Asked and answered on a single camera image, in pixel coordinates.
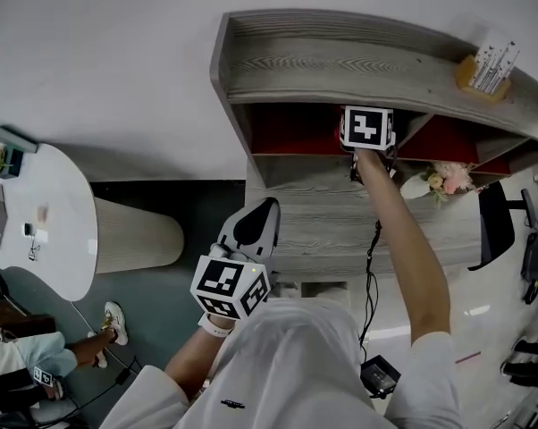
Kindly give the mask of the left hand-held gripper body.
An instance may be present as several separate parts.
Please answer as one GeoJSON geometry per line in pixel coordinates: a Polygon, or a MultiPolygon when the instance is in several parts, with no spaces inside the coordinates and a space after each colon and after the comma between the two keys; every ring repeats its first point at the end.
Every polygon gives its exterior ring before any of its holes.
{"type": "Polygon", "coordinates": [[[214,244],[198,260],[190,293],[207,315],[239,321],[267,301],[274,281],[270,263],[214,244]]]}

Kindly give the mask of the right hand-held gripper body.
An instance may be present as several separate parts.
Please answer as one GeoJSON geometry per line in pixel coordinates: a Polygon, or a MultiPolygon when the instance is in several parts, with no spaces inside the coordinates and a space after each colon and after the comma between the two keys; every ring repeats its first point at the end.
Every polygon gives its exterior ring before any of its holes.
{"type": "Polygon", "coordinates": [[[386,151],[396,142],[393,110],[346,105],[341,112],[339,134],[341,147],[349,152],[355,148],[386,151]]]}

